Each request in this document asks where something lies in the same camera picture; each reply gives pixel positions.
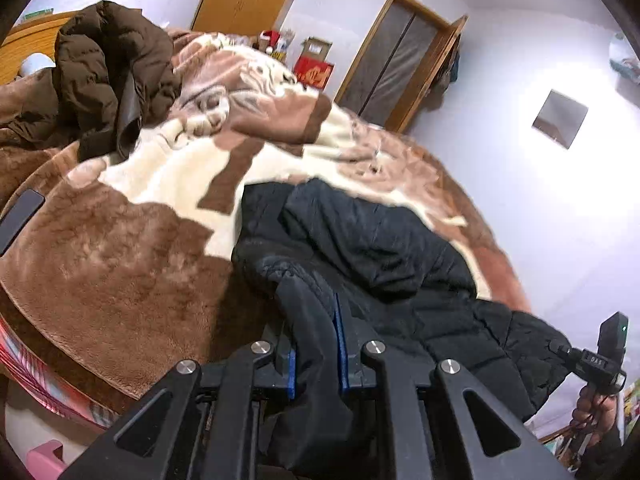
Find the right hand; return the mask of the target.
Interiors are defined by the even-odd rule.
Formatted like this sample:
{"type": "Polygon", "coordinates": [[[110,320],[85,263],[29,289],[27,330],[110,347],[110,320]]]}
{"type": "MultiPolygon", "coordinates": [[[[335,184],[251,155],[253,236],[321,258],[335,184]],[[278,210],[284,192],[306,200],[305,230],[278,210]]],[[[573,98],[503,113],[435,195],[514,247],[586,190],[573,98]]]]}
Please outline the right hand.
{"type": "Polygon", "coordinates": [[[580,390],[576,406],[572,411],[570,426],[575,429],[588,428],[588,448],[598,444],[615,426],[617,418],[616,396],[602,396],[593,386],[580,390]]]}

